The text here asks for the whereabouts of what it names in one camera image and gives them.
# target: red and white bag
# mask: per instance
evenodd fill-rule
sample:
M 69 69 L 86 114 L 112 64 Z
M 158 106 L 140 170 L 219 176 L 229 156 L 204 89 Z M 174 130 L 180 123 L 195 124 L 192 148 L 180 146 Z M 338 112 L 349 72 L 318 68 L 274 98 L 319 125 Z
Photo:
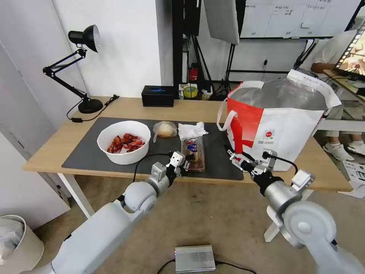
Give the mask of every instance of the red and white bag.
M 226 101 L 228 115 L 221 127 Z M 242 82 L 222 102 L 217 127 L 227 130 L 236 153 L 244 151 L 260 159 L 266 148 L 294 162 L 323 112 L 340 104 L 329 85 L 291 70 L 283 80 Z M 274 170 L 286 171 L 289 167 L 286 162 L 276 161 Z

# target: tape roll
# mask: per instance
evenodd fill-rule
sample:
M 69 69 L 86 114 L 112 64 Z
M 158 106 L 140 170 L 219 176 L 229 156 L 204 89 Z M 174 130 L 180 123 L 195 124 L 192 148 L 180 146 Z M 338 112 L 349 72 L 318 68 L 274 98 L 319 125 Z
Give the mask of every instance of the tape roll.
M 198 89 L 196 87 L 187 86 L 183 89 L 184 97 L 194 98 L 198 95 Z

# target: black desk mat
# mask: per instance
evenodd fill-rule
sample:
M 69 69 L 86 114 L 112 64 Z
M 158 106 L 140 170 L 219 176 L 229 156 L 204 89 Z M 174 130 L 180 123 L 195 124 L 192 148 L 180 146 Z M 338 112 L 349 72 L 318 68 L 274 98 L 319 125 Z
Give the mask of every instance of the black desk mat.
M 70 154 L 62 167 L 71 169 L 100 170 L 134 173 L 135 163 L 130 165 L 118 165 L 109 160 L 103 151 L 101 151 L 96 143 L 100 132 L 111 124 L 127 121 L 130 119 L 100 117 L 92 125 L 74 151 Z M 147 154 L 168 153 L 169 151 L 180 151 L 181 142 L 179 136 L 173 138 L 159 138 L 153 143 L 154 133 L 152 128 L 159 121 L 135 119 L 147 125 L 151 130 L 151 139 L 149 141 L 149 149 Z M 171 121 L 176 124 L 196 124 L 194 122 Z M 242 172 L 229 161 L 229 157 L 224 150 L 224 144 L 228 143 L 227 133 L 219 131 L 215 123 L 204 123 L 205 130 L 209 134 L 203 136 L 204 152 L 205 152 L 205 171 L 204 172 L 188 172 L 187 177 L 214 178 L 227 180 L 242 180 Z M 167 156 L 153 156 L 144 159 L 137 169 L 137 173 L 150 174 L 151 167 L 154 163 L 168 163 Z

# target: fire extinguisher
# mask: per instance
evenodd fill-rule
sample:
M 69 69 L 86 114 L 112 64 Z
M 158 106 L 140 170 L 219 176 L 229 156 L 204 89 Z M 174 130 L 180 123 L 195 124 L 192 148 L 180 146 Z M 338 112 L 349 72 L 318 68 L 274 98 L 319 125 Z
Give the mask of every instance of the fire extinguisher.
M 189 81 L 198 80 L 198 64 L 192 63 L 189 70 Z

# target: white shirt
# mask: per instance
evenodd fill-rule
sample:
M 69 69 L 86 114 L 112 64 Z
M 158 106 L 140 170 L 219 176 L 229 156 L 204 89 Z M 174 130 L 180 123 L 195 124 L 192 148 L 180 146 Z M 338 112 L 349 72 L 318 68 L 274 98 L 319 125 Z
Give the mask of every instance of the white shirt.
M 349 46 L 357 30 L 348 30 L 333 36 L 313 58 L 313 63 L 336 64 Z

